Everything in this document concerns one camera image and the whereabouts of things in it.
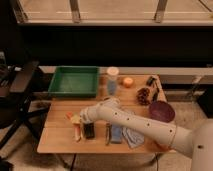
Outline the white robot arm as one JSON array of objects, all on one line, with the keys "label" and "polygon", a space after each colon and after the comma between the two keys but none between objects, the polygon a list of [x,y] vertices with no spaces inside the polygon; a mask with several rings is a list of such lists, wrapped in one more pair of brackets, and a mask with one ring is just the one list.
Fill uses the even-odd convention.
[{"label": "white robot arm", "polygon": [[121,109],[117,98],[85,107],[79,112],[83,123],[104,120],[132,130],[191,158],[190,171],[213,171],[213,119],[206,119],[197,129],[189,130],[174,124],[132,115]]}]

